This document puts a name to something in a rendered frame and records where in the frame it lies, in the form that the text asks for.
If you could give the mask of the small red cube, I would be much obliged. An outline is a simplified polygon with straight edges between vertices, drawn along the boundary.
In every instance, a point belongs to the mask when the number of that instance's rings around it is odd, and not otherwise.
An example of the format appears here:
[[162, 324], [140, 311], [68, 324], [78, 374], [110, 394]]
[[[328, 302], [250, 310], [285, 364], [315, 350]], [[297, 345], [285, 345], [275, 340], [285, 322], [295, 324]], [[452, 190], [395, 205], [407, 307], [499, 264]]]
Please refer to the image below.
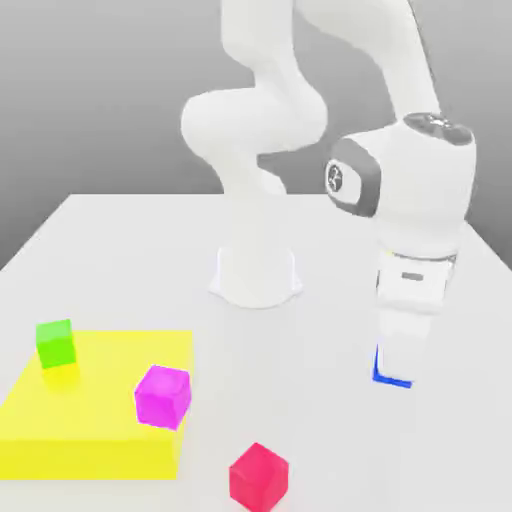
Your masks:
[[288, 491], [289, 463], [253, 443], [229, 467], [229, 494], [250, 512], [270, 512]]

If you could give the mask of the large yellow box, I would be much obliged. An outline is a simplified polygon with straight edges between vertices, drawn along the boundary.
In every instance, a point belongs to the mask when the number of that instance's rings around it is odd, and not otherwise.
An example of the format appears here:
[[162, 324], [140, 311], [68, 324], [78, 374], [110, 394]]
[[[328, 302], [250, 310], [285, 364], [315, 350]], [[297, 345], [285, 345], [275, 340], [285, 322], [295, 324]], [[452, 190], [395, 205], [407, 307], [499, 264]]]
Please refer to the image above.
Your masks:
[[189, 331], [76, 331], [74, 364], [33, 355], [0, 404], [0, 480], [173, 480], [185, 429], [142, 424], [153, 365], [192, 372]]

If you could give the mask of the small magenta cube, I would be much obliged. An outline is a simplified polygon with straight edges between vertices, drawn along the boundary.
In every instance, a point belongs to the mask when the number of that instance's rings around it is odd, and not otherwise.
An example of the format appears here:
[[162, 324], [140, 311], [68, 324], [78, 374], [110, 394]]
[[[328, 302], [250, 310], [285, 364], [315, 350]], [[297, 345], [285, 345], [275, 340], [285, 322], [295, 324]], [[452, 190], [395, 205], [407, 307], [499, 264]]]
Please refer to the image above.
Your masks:
[[140, 423], [177, 431], [191, 403], [190, 374], [152, 365], [138, 383], [134, 398]]

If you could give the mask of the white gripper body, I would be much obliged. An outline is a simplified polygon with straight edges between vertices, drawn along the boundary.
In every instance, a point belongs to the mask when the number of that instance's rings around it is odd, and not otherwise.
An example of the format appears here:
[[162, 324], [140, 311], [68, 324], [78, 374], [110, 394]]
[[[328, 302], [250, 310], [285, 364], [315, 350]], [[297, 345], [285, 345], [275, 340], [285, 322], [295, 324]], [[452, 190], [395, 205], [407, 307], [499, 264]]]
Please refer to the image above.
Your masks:
[[437, 314], [444, 305], [456, 257], [418, 259], [381, 255], [376, 295], [380, 305], [406, 311]]

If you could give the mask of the small blue cube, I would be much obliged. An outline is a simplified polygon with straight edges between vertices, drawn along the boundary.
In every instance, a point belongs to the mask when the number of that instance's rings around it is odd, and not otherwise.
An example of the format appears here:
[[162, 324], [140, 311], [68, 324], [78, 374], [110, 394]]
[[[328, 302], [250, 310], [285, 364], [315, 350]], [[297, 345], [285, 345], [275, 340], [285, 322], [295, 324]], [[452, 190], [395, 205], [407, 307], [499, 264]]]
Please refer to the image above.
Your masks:
[[374, 363], [373, 363], [373, 374], [372, 379], [380, 384], [390, 385], [403, 389], [411, 389], [413, 382], [410, 380], [402, 380], [395, 377], [386, 376], [381, 372], [380, 368], [380, 347], [376, 346]]

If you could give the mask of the small green cube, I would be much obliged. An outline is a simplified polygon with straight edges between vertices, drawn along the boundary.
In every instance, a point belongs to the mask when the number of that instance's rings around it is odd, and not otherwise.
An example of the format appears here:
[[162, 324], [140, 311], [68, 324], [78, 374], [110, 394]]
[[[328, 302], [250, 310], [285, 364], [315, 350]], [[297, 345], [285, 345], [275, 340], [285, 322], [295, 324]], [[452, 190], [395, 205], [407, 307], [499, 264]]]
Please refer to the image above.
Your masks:
[[43, 369], [75, 363], [76, 350], [71, 320], [38, 324], [36, 348]]

